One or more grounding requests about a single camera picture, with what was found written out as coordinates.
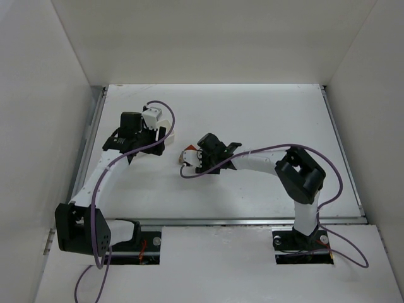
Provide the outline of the dark striped wood block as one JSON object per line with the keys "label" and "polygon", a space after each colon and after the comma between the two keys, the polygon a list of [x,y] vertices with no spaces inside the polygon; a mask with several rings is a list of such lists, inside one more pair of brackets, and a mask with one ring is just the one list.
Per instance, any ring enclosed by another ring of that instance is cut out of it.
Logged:
{"label": "dark striped wood block", "polygon": [[179,155],[179,163],[185,164],[186,163],[186,152],[182,151],[181,154]]}

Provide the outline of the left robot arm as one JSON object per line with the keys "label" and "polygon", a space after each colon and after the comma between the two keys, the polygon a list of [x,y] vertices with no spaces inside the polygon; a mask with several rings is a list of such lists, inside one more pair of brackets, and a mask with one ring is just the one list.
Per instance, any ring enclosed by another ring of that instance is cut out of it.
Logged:
{"label": "left robot arm", "polygon": [[114,184],[139,152],[162,155],[162,138],[167,129],[158,123],[161,116],[162,111],[156,107],[121,114],[120,125],[104,143],[91,176],[69,203],[61,203],[55,210],[60,250],[102,257],[116,244],[138,245],[138,222],[107,220],[102,210],[112,204],[110,193]]}

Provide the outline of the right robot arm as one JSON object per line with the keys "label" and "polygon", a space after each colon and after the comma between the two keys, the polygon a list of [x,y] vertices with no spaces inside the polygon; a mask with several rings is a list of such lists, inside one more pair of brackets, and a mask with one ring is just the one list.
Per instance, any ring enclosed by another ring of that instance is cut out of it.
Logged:
{"label": "right robot arm", "polygon": [[290,233],[298,250],[310,249],[318,231],[317,210],[326,177],[321,166],[301,147],[276,148],[254,153],[241,143],[225,145],[208,133],[198,141],[199,149],[184,158],[195,173],[219,174],[222,169],[252,170],[279,178],[294,201],[295,220]]}

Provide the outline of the white plastic tray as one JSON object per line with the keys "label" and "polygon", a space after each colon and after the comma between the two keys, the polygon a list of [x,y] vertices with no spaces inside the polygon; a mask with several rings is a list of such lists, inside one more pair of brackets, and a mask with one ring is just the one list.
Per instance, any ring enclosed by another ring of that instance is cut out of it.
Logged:
{"label": "white plastic tray", "polygon": [[165,139],[165,146],[171,145],[175,141],[175,131],[172,130],[172,122],[169,121],[168,119],[162,119],[157,122],[157,128],[159,129],[160,127],[163,127],[166,129],[166,134],[168,134],[168,137]]}

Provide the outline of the orange triangular wood block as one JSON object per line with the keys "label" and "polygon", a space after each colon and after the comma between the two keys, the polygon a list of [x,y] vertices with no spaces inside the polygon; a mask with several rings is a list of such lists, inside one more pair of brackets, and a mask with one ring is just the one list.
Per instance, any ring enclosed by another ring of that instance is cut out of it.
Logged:
{"label": "orange triangular wood block", "polygon": [[189,145],[185,150],[186,151],[194,151],[194,152],[198,151],[198,149],[193,145]]}

